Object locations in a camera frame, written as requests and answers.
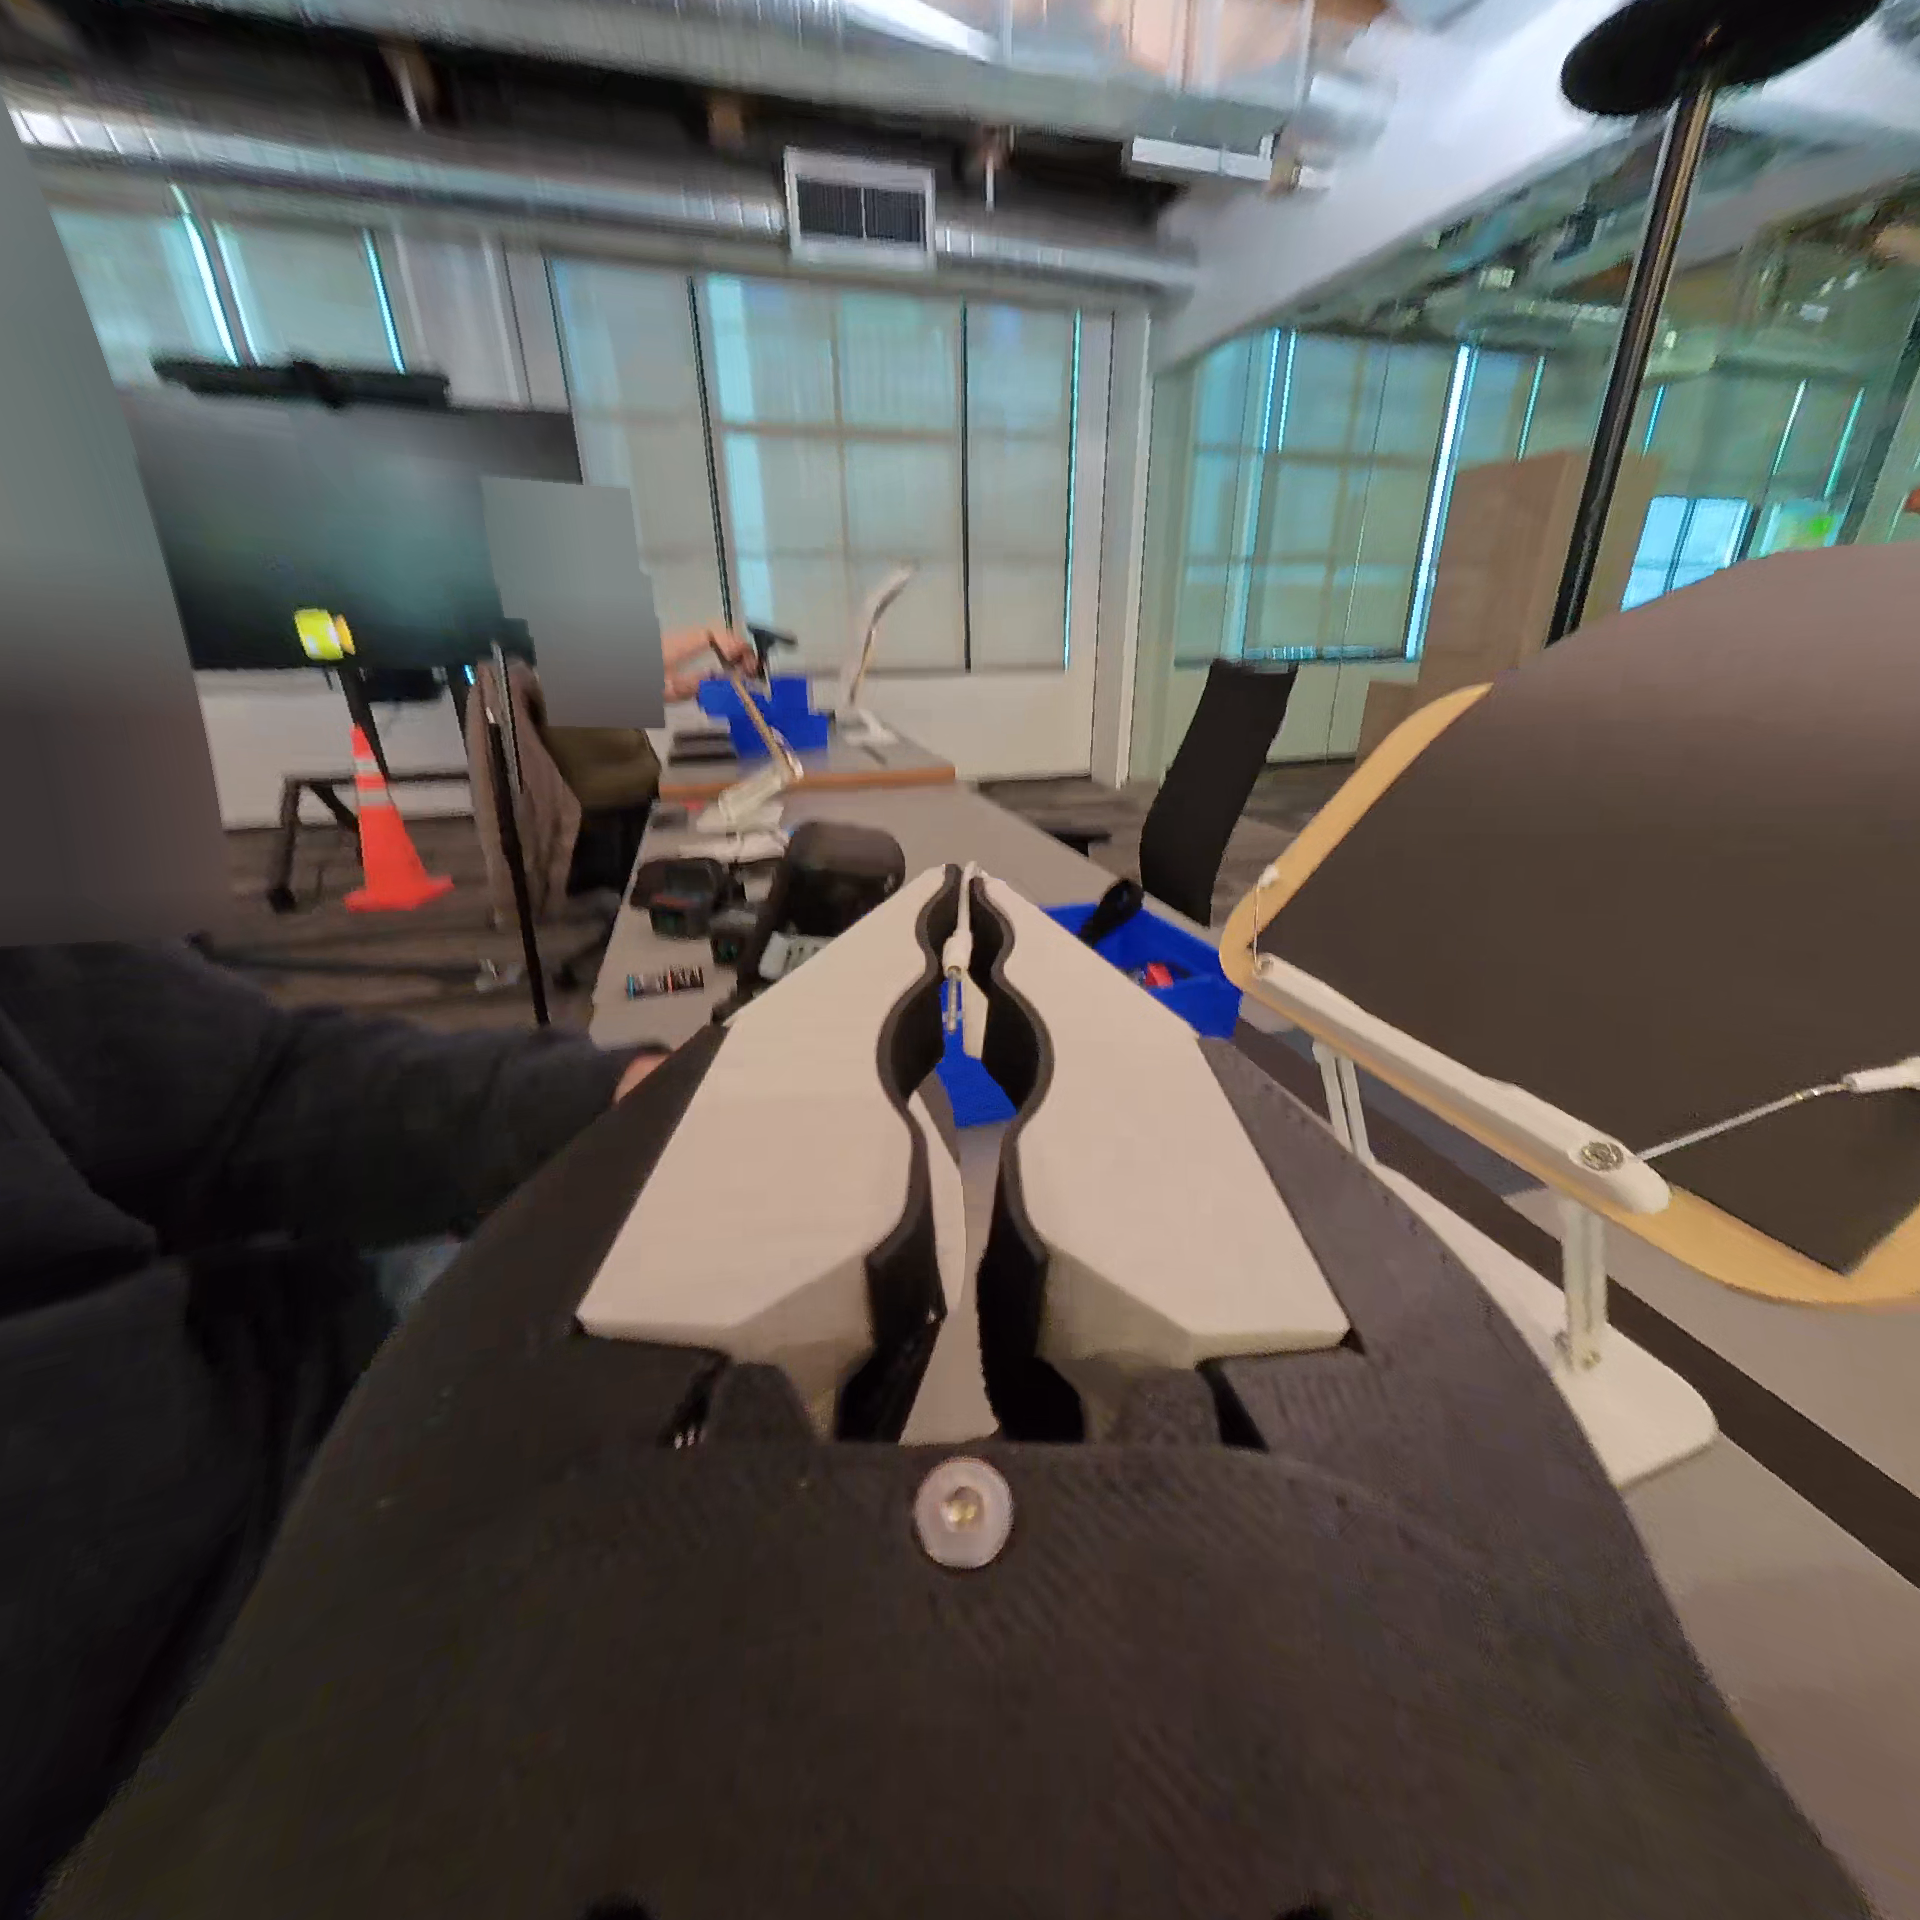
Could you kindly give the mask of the person's dark zip jacket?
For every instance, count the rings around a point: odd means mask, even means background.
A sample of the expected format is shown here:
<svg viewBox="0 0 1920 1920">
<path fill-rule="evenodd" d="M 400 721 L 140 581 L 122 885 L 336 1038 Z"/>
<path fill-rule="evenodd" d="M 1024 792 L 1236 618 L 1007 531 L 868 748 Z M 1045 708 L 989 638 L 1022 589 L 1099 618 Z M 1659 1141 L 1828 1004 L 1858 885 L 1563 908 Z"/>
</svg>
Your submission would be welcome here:
<svg viewBox="0 0 1920 1920">
<path fill-rule="evenodd" d="M 190 1259 L 5 1293 L 5 1906 L 90 1808 L 264 1444 L 223 1429 Z"/>
</svg>

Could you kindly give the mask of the cardboard boxes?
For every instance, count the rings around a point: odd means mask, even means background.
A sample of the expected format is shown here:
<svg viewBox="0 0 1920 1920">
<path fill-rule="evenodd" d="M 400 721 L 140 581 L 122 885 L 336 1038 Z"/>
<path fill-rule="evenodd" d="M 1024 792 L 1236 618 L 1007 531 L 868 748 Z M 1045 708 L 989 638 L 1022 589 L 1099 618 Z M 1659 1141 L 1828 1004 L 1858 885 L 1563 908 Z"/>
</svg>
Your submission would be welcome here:
<svg viewBox="0 0 1920 1920">
<path fill-rule="evenodd" d="M 1551 450 L 1455 476 L 1431 573 L 1419 667 L 1413 680 L 1370 686 L 1358 758 L 1415 710 L 1492 681 L 1540 652 L 1586 465 L 1582 450 Z"/>
</svg>

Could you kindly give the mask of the blue plastic bin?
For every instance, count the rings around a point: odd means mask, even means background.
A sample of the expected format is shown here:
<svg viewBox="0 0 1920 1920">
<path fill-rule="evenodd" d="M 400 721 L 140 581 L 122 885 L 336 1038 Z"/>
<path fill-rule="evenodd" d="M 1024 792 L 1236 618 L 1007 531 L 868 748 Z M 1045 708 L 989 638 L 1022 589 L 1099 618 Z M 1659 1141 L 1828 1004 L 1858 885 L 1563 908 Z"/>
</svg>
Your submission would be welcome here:
<svg viewBox="0 0 1920 1920">
<path fill-rule="evenodd" d="M 1007 1123 L 1015 1102 L 987 1068 L 989 998 L 972 976 L 946 974 L 942 985 L 944 1054 L 936 1074 L 959 1129 Z"/>
<path fill-rule="evenodd" d="M 749 686 L 740 696 L 731 681 L 712 676 L 699 686 L 698 706 L 727 730 L 731 754 L 740 761 L 766 758 L 766 741 L 749 708 L 795 754 L 820 752 L 830 745 L 831 717 L 816 710 L 807 674 L 775 674 L 766 686 Z"/>
<path fill-rule="evenodd" d="M 1206 938 L 1141 905 L 1094 945 L 1115 971 L 1204 1040 L 1229 1040 L 1242 989 L 1226 976 Z"/>
</svg>

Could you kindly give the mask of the orange traffic cone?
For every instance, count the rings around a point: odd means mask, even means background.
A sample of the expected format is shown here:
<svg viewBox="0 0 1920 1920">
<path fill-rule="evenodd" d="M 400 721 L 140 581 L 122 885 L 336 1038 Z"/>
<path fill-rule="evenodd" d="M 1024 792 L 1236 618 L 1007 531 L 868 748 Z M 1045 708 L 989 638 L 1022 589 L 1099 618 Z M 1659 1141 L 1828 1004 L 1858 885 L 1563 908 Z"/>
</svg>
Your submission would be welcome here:
<svg viewBox="0 0 1920 1920">
<path fill-rule="evenodd" d="M 454 880 L 422 864 L 360 724 L 351 728 L 351 794 L 364 877 L 343 905 L 357 914 L 398 914 L 445 899 Z"/>
</svg>

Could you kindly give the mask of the black office chair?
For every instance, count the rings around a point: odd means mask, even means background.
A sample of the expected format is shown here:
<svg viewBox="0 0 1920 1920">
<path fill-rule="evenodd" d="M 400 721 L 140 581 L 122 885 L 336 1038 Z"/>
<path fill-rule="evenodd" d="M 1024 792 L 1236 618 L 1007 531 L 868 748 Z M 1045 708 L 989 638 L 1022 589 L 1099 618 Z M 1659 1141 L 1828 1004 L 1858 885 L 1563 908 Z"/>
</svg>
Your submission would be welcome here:
<svg viewBox="0 0 1920 1920">
<path fill-rule="evenodd" d="M 1211 922 L 1222 857 L 1285 724 L 1299 674 L 1296 662 L 1214 661 L 1142 818 L 1141 886 L 1195 925 Z"/>
</svg>

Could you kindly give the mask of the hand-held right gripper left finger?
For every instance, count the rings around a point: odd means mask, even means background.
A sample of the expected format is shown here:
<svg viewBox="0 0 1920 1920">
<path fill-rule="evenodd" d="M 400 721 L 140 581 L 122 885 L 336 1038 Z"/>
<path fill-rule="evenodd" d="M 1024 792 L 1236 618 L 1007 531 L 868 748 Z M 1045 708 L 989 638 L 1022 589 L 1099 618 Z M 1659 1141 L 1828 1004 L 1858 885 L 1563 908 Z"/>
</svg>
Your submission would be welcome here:
<svg viewBox="0 0 1920 1920">
<path fill-rule="evenodd" d="M 934 867 L 722 1027 L 582 1333 L 770 1365 L 820 1435 L 907 1435 L 963 1290 L 963 1172 L 923 1098 L 956 910 Z"/>
</svg>

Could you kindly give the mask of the brown hanging jacket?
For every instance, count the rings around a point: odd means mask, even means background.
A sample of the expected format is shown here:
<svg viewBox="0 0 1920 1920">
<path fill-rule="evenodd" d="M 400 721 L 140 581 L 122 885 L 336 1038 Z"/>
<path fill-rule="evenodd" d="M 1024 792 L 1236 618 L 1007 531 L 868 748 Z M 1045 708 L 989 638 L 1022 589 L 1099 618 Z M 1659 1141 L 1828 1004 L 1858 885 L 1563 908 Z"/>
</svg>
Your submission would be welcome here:
<svg viewBox="0 0 1920 1920">
<path fill-rule="evenodd" d="M 495 693 L 494 665 L 478 662 L 471 673 L 463 706 L 466 773 L 486 901 L 494 923 L 504 929 L 514 917 L 514 894 L 508 852 L 495 824 L 495 781 L 490 748 L 490 698 Z M 542 739 L 536 673 L 520 661 L 510 661 L 508 696 L 512 706 L 512 741 L 504 744 L 504 750 L 519 829 L 519 857 L 525 875 L 527 905 L 535 923 L 542 925 L 567 910 L 567 883 L 582 809 Z"/>
</svg>

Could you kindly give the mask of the white desk lamp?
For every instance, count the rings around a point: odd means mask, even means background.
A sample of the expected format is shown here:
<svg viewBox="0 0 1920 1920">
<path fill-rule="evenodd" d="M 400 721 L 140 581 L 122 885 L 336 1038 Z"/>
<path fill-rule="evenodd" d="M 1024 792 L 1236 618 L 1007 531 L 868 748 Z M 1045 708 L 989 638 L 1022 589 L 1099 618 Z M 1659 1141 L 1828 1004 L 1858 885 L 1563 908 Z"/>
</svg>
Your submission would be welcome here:
<svg viewBox="0 0 1920 1920">
<path fill-rule="evenodd" d="M 831 728 L 840 741 L 854 748 L 878 748 L 891 739 L 888 730 L 867 706 L 867 686 L 880 649 L 882 625 L 901 594 L 917 581 L 922 566 L 903 564 L 888 572 L 868 594 L 854 619 L 853 645 L 837 684 Z"/>
</svg>

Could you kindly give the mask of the white jointed stand arm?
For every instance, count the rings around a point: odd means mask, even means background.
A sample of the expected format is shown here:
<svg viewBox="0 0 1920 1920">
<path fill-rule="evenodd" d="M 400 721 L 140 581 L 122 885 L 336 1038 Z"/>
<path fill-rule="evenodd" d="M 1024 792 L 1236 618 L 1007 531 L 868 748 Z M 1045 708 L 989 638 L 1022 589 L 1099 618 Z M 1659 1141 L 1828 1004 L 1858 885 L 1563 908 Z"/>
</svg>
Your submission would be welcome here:
<svg viewBox="0 0 1920 1920">
<path fill-rule="evenodd" d="M 1312 1040 L 1312 1057 L 1324 1078 L 1328 1120 L 1334 1138 L 1341 1141 L 1360 1163 L 1375 1169 L 1375 1154 L 1364 1126 L 1360 1074 L 1352 1059 L 1324 1040 Z M 1556 1337 L 1556 1349 L 1566 1369 L 1578 1377 L 1588 1373 L 1600 1365 L 1608 1328 L 1608 1288 L 1603 1259 L 1604 1221 L 1563 1194 L 1555 1195 L 1555 1205 L 1562 1221 L 1562 1290 L 1566 1302 L 1566 1324 Z"/>
</svg>

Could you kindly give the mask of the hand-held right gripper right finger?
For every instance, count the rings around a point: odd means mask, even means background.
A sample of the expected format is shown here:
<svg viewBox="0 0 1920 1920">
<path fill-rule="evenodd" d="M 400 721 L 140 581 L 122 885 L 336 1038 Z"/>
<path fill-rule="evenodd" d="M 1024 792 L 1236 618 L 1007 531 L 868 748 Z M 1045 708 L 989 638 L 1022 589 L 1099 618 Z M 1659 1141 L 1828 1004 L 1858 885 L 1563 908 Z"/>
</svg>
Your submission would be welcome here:
<svg viewBox="0 0 1920 1920">
<path fill-rule="evenodd" d="M 976 1266 L 991 1418 L 1080 1442 L 1155 1373 L 1331 1353 L 1352 1324 L 1184 1019 L 967 874 L 967 1057 L 1013 1107 Z"/>
</svg>

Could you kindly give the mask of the black round case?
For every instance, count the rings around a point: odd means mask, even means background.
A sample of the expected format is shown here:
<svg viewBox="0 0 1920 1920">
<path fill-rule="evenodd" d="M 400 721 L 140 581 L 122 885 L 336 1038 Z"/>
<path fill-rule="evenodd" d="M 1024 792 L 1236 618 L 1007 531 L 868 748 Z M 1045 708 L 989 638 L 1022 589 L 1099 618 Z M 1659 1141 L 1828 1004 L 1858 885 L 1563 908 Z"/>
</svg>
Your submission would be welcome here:
<svg viewBox="0 0 1920 1920">
<path fill-rule="evenodd" d="M 742 969 L 758 982 L 776 982 L 903 883 L 904 856 L 888 832 L 863 824 L 800 824 L 758 905 L 751 960 Z"/>
</svg>

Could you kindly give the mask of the large black screen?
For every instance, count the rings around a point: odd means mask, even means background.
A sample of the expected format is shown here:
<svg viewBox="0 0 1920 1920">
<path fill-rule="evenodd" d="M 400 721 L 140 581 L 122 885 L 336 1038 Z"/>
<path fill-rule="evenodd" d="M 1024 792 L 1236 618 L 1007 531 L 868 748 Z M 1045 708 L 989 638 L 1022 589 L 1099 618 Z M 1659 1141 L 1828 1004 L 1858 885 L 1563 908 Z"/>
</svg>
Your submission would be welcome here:
<svg viewBox="0 0 1920 1920">
<path fill-rule="evenodd" d="M 567 413 L 119 392 L 190 662 L 296 670 L 300 610 L 375 667 L 462 665 L 503 618 L 482 483 L 578 485 Z"/>
</svg>

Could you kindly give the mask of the person's left forearm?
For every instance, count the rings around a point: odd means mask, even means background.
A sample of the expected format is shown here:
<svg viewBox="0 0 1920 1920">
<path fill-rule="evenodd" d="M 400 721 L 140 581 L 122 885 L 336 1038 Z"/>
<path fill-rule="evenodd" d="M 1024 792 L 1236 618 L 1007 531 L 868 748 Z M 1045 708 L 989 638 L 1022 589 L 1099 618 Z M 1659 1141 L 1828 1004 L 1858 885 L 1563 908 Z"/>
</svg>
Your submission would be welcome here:
<svg viewBox="0 0 1920 1920">
<path fill-rule="evenodd" d="M 291 1008 L 183 946 L 3 958 L 5 1293 L 252 1236 L 468 1230 L 656 1048 Z"/>
</svg>

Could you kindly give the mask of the white ceiling vent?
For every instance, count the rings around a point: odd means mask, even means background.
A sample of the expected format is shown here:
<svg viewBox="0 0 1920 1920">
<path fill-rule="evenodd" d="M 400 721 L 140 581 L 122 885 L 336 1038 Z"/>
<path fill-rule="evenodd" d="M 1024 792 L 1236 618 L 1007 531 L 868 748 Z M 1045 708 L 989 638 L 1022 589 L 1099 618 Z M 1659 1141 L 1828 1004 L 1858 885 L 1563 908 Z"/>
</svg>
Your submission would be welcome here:
<svg viewBox="0 0 1920 1920">
<path fill-rule="evenodd" d="M 782 180 L 794 258 L 932 273 L 936 184 L 926 165 L 783 148 Z"/>
</svg>

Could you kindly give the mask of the black video bar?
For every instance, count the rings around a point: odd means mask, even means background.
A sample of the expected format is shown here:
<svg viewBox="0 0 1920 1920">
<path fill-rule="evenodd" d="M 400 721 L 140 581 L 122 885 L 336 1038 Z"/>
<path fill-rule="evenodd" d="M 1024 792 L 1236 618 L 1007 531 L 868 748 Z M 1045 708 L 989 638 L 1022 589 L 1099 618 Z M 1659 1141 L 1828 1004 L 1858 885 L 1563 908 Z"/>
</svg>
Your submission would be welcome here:
<svg viewBox="0 0 1920 1920">
<path fill-rule="evenodd" d="M 307 360 L 228 366 L 180 355 L 152 356 L 151 370 L 159 385 L 202 397 L 314 402 L 336 413 L 364 404 L 427 413 L 451 409 L 447 379 L 432 372 L 331 369 Z"/>
</svg>

